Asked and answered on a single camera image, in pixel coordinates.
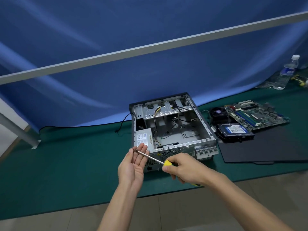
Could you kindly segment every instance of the white metal bar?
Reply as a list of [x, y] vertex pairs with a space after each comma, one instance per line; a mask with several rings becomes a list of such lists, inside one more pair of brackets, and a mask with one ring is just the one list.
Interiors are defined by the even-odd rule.
[[14, 134], [16, 134], [21, 139], [25, 140], [27, 143], [29, 143], [32, 146], [32, 149], [37, 148], [37, 146], [41, 142], [38, 136], [33, 136], [29, 134], [28, 132], [25, 132], [22, 128], [20, 128], [10, 119], [8, 119], [2, 113], [0, 113], [0, 124], [3, 125], [5, 128], [9, 129], [10, 131], [12, 131]]
[[112, 62], [124, 58], [132, 58], [144, 54], [155, 53], [163, 50], [174, 49], [182, 46], [192, 45], [205, 41], [220, 39], [228, 36], [239, 35], [247, 32], [276, 27], [284, 24], [296, 23], [308, 19], [308, 11], [285, 15], [277, 18], [266, 19], [253, 23], [247, 23], [235, 27], [210, 31], [202, 34], [182, 37], [174, 40], [163, 41], [155, 44], [140, 46], [136, 48], [121, 50], [113, 53], [102, 54], [94, 57], [83, 58], [75, 61], [59, 63], [37, 69], [26, 70], [0, 76], [0, 85], [10, 82], [21, 81], [29, 78], [39, 77], [47, 74], [64, 72], [101, 63]]

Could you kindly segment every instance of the plastic bottle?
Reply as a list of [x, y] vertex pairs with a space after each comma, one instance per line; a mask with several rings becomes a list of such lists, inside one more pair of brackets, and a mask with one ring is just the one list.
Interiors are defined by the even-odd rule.
[[282, 90], [286, 87], [288, 81], [298, 67], [299, 57], [299, 55], [293, 55], [291, 60], [284, 64], [284, 68], [281, 70], [280, 75], [276, 79], [273, 88], [275, 88], [276, 90]]

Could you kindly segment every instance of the blue cloth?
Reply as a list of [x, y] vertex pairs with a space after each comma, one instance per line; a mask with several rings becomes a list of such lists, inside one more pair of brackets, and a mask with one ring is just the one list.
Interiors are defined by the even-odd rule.
[[[308, 0], [0, 0], [0, 75], [308, 10]], [[0, 86], [33, 128], [121, 121], [128, 105], [188, 92], [197, 105], [255, 87], [308, 22]]]

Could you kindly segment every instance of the bottle cap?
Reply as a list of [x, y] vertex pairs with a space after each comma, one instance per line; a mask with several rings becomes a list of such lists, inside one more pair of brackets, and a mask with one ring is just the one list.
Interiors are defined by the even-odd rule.
[[299, 57], [300, 57], [300, 55], [293, 55], [293, 56], [292, 56], [292, 60], [298, 60]]

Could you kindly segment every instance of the cpu fan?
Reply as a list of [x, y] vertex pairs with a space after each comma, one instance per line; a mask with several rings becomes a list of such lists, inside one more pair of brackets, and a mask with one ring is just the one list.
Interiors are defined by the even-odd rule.
[[209, 110], [212, 125], [228, 123], [229, 114], [223, 107], [215, 107]]

